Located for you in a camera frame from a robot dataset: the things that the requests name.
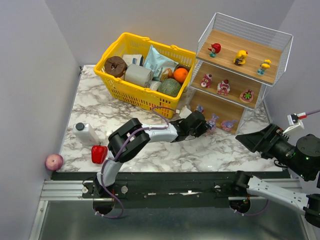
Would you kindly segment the purple bunny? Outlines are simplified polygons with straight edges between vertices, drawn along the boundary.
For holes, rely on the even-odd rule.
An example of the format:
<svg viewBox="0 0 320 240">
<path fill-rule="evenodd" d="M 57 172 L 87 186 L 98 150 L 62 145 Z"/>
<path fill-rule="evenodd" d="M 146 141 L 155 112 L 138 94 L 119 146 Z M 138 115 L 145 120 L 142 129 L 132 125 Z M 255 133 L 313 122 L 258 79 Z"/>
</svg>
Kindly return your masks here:
<svg viewBox="0 0 320 240">
<path fill-rule="evenodd" d="M 204 113 L 204 107 L 201 106 L 200 104 L 197 104 L 197 106 L 195 107 L 194 111 L 198 111 L 200 113 Z"/>
<path fill-rule="evenodd" d="M 209 129 L 207 130 L 208 133 L 213 133 L 217 128 L 216 121 L 219 119 L 219 117 L 216 114 L 212 114 L 211 118 L 206 122 L 209 125 Z"/>
<path fill-rule="evenodd" d="M 234 124 L 237 122 L 237 120 L 224 120 L 221 122 L 220 126 L 224 131 L 230 132 L 233 129 Z"/>
</svg>

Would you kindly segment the pink bear with santa hat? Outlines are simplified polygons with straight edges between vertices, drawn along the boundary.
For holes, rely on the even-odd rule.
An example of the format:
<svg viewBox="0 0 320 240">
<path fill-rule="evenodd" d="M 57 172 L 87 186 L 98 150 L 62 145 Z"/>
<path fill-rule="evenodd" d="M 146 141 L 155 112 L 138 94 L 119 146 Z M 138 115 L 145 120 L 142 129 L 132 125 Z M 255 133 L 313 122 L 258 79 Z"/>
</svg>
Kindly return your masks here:
<svg viewBox="0 0 320 240">
<path fill-rule="evenodd" d="M 209 88 L 211 86 L 211 82 L 212 82 L 212 75 L 207 73 L 203 76 L 200 82 L 200 86 L 202 88 Z"/>
</svg>

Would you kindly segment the pink bear with strawberry cake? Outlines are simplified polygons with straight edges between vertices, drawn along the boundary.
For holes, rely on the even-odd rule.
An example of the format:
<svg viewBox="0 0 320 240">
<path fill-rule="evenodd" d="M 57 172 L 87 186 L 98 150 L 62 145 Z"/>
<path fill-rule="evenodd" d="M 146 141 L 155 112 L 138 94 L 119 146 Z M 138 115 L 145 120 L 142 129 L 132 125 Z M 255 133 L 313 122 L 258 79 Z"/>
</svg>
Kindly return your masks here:
<svg viewBox="0 0 320 240">
<path fill-rule="evenodd" d="M 228 79 L 224 79 L 217 85 L 217 94 L 227 96 L 230 92 L 230 84 Z"/>
</svg>

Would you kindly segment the pink strawberry cake toy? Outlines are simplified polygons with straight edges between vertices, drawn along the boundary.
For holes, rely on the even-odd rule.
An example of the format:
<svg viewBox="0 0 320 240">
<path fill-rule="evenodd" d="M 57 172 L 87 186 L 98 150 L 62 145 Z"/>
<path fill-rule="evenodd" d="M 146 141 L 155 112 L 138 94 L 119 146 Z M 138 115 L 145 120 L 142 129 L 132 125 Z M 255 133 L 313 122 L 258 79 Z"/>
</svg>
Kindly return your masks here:
<svg viewBox="0 0 320 240">
<path fill-rule="evenodd" d="M 240 94 L 239 99 L 244 103 L 251 103 L 254 99 L 254 92 L 251 89 L 247 89 Z"/>
</svg>

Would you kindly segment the yellow hair girl figure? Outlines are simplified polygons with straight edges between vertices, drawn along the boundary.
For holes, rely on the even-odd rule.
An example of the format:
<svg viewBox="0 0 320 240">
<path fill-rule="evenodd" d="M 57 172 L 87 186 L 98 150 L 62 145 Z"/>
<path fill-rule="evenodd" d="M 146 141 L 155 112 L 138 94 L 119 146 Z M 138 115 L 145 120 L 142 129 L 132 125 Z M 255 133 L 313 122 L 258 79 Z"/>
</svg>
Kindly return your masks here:
<svg viewBox="0 0 320 240">
<path fill-rule="evenodd" d="M 248 52 L 245 50 L 240 50 L 236 53 L 233 63 L 236 66 L 243 66 L 246 63 L 246 58 L 248 56 Z"/>
</svg>

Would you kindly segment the yellow hair blue figure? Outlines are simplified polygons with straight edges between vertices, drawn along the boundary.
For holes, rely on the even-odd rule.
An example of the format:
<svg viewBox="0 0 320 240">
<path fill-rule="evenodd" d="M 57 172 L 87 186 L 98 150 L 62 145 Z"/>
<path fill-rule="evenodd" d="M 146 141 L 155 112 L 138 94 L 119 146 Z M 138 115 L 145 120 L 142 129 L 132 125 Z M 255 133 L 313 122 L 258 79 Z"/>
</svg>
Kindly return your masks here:
<svg viewBox="0 0 320 240">
<path fill-rule="evenodd" d="M 265 71 L 271 67 L 272 61 L 270 59 L 265 59 L 263 63 L 260 64 L 257 74 L 263 76 Z"/>
</svg>

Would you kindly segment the red cherry toy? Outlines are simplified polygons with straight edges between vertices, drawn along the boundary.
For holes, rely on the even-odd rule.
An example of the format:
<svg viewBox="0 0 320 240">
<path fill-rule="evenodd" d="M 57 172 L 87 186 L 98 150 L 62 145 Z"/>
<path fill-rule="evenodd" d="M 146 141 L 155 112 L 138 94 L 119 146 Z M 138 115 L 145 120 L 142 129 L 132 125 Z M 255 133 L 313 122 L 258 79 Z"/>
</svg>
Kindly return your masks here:
<svg viewBox="0 0 320 240">
<path fill-rule="evenodd" d="M 215 58 L 216 55 L 221 51 L 221 45 L 219 43 L 214 43 L 211 45 L 211 47 L 208 48 L 210 51 L 209 56 L 211 58 Z"/>
</svg>

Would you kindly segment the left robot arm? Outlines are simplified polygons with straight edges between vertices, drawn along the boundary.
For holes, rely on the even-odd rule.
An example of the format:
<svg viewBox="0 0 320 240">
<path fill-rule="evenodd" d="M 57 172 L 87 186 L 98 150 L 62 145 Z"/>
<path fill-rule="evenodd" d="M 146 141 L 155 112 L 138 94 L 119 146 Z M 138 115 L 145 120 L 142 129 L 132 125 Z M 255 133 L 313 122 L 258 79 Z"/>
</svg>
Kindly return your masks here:
<svg viewBox="0 0 320 240">
<path fill-rule="evenodd" d="M 97 194 L 105 195 L 106 189 L 113 185 L 122 165 L 133 158 L 149 143 L 176 143 L 188 137 L 198 138 L 211 126 L 199 111 L 190 113 L 186 118 L 169 121 L 163 125 L 144 124 L 132 118 L 114 131 L 108 138 L 108 153 L 101 170 L 94 179 Z"/>
</svg>

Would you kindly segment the green melon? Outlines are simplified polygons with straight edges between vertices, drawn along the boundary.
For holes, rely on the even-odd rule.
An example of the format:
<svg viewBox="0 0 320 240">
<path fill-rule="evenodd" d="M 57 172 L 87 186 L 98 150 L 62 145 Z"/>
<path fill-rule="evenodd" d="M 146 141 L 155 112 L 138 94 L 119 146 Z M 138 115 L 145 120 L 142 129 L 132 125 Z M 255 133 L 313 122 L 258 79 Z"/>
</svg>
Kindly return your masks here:
<svg viewBox="0 0 320 240">
<path fill-rule="evenodd" d="M 181 89 L 181 85 L 173 78 L 167 78 L 158 87 L 159 93 L 168 95 L 170 97 L 177 97 Z"/>
</svg>

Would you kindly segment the orange fruit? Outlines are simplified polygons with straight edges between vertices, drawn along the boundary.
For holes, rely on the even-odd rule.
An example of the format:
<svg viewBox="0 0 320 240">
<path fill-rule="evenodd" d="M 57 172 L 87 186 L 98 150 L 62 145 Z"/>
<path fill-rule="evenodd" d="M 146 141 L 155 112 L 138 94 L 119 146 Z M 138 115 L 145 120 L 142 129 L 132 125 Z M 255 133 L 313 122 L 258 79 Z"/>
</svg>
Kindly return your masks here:
<svg viewBox="0 0 320 240">
<path fill-rule="evenodd" d="M 173 72 L 173 77 L 174 79 L 183 84 L 188 76 L 189 72 L 188 70 L 186 70 L 185 68 L 177 68 L 174 72 Z"/>
</svg>

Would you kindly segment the white cup in basket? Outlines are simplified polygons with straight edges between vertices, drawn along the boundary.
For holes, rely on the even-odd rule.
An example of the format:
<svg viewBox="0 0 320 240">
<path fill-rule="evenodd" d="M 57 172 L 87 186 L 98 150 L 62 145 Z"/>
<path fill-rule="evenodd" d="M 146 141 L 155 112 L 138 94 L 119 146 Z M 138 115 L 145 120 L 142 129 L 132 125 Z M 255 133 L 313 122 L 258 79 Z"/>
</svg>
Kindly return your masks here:
<svg viewBox="0 0 320 240">
<path fill-rule="evenodd" d="M 151 91 L 157 91 L 161 84 L 162 84 L 161 81 L 152 80 L 150 83 L 149 89 Z"/>
</svg>

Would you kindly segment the light blue chips bag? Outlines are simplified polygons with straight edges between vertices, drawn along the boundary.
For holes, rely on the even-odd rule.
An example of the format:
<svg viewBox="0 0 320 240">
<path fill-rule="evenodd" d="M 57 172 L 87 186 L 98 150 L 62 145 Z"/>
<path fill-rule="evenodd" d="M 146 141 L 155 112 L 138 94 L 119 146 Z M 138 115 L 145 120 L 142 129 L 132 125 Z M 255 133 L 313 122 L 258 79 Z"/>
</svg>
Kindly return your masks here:
<svg viewBox="0 0 320 240">
<path fill-rule="evenodd" d="M 160 81 L 161 74 L 166 68 L 171 68 L 175 71 L 178 63 L 162 54 L 151 45 L 144 61 L 143 67 L 152 70 L 153 80 Z"/>
</svg>

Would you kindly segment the chocolate donut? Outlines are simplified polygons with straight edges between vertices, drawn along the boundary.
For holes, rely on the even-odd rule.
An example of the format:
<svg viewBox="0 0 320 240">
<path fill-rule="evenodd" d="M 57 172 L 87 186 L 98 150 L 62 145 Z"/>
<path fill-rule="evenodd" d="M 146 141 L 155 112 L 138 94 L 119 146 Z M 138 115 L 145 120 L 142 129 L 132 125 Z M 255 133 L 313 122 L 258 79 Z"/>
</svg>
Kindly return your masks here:
<svg viewBox="0 0 320 240">
<path fill-rule="evenodd" d="M 121 78 L 125 74 L 127 68 L 128 65 L 119 56 L 109 57 L 104 64 L 105 72 L 115 78 Z"/>
</svg>

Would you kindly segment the red bell pepper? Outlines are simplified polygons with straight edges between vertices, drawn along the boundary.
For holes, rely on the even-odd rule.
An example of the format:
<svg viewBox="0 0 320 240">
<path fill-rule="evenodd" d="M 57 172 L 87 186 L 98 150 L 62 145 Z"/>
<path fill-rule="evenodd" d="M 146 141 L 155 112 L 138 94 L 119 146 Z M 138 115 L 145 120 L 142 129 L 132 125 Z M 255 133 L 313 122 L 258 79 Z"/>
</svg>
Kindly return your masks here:
<svg viewBox="0 0 320 240">
<path fill-rule="evenodd" d="M 102 164 L 107 156 L 108 147 L 103 145 L 94 145 L 91 148 L 91 161 L 94 164 Z"/>
</svg>

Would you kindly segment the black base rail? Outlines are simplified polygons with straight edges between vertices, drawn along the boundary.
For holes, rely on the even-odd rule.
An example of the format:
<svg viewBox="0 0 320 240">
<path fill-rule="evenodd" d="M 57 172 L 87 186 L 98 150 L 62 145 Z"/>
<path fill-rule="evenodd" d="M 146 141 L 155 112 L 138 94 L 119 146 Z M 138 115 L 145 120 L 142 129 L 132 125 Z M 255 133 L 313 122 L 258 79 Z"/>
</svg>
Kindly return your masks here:
<svg viewBox="0 0 320 240">
<path fill-rule="evenodd" d="M 120 172 L 106 190 L 91 172 L 54 173 L 50 183 L 67 199 L 92 201 L 95 211 L 112 209 L 227 208 L 258 195 L 236 185 L 236 172 Z"/>
</svg>

